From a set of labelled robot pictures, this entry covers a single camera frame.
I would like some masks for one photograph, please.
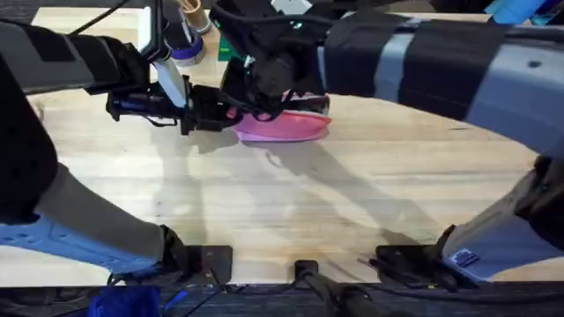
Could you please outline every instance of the blue tape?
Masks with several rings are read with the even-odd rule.
[[[194,37],[194,42],[192,46],[188,48],[181,48],[181,49],[173,49],[171,53],[171,57],[175,60],[186,60],[190,58],[194,58],[198,55],[202,49],[204,48],[204,40],[202,40],[202,36],[198,32],[191,32],[191,35]]]
[[[496,0],[486,8],[499,24],[519,25],[532,17],[545,0]]]
[[[174,295],[174,297],[170,299],[168,303],[165,305],[165,310],[167,311],[172,306],[178,304],[178,302],[180,302],[183,298],[185,298],[186,295],[188,295],[187,291],[179,291],[178,294]]]

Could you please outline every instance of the black mount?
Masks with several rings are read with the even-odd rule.
[[[230,246],[184,246],[176,233],[162,225],[165,234],[165,252],[162,260],[148,270],[124,275],[112,275],[113,279],[127,285],[225,285],[231,280],[233,249]]]
[[[339,284],[319,273],[316,261],[298,260],[294,263],[296,287],[311,289],[325,303],[326,316],[375,317],[382,316],[368,294],[357,284]],[[384,314],[389,317],[397,314]]]
[[[448,291],[475,289],[468,277],[447,267],[442,261],[442,248],[454,231],[451,226],[435,245],[379,246],[370,265],[378,270],[383,283],[401,284],[410,289],[443,288]]]

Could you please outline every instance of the cable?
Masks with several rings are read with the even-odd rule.
[[[189,310],[189,312],[187,312],[184,317],[189,317],[191,316],[193,313],[196,312],[196,310],[198,310],[200,307],[204,306],[205,303],[209,302],[210,300],[212,300],[214,297],[218,296],[221,293],[221,290],[217,290],[215,291],[212,295],[206,297],[205,299],[202,299],[199,303],[197,303],[197,305],[195,305],[194,307],[192,307],[192,309]]]
[[[380,287],[377,285],[363,285],[363,287],[368,288],[373,291],[381,291],[388,293],[389,295],[399,296],[399,297],[406,297],[411,299],[426,299],[426,300],[433,300],[433,301],[446,301],[446,302],[455,302],[455,303],[465,303],[471,305],[530,305],[530,304],[538,304],[538,303],[545,303],[549,301],[554,301],[557,299],[564,299],[564,293],[552,293],[552,294],[544,294],[538,295],[534,297],[521,297],[521,298],[505,298],[505,299],[477,299],[477,298],[463,298],[463,297],[455,297],[455,296],[444,296],[444,295],[430,295],[430,294],[418,294],[414,292],[404,292],[404,291],[395,291],[391,289],[387,289],[384,287]]]
[[[70,35],[78,35],[82,32],[84,32],[84,30],[86,30],[87,28],[89,28],[90,26],[95,25],[96,23],[102,21],[104,18],[106,18],[108,15],[114,13],[117,9],[123,7],[126,3],[128,3],[130,0],[122,0],[119,3],[117,3],[116,5],[114,5],[113,7],[111,7],[110,9],[108,9],[107,11],[105,11],[104,13],[100,14],[98,17],[91,19],[90,21],[86,22],[84,25],[82,25],[81,27],[79,27],[78,29],[70,32]]]
[[[225,18],[234,19],[239,22],[248,23],[248,24],[276,24],[282,22],[310,22],[310,23],[317,23],[322,26],[333,26],[333,21],[327,18],[321,18],[316,16],[309,16],[309,15],[301,15],[301,14],[287,14],[275,17],[266,17],[266,18],[247,18],[240,15],[233,14],[229,11],[226,11],[219,4],[215,3],[213,5],[213,9],[219,13],[220,15],[224,16]]]

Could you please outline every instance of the wooden table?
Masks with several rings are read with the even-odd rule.
[[[41,8],[33,23],[66,33],[102,11]],[[87,33],[135,43],[137,12],[119,10]],[[217,62],[218,31],[204,41],[206,59],[183,71],[218,85],[226,66]],[[382,244],[435,243],[504,195],[536,156],[483,129],[379,100],[331,96],[330,134],[296,144],[241,144],[232,131],[185,137],[141,118],[116,123],[106,96],[83,91],[31,100],[79,180],[187,244],[233,246],[234,283],[285,283],[297,259],[319,261],[338,281],[376,282],[357,258]],[[542,262],[495,279],[562,280],[562,268]],[[9,247],[0,249],[0,271],[1,286],[104,284],[108,274]]]

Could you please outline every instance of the black clamp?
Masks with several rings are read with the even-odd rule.
[[[448,291],[475,289],[468,277],[442,261],[442,249],[455,226],[449,227],[434,245],[379,246],[370,266],[378,270],[383,283],[401,284],[410,289],[444,288]]]

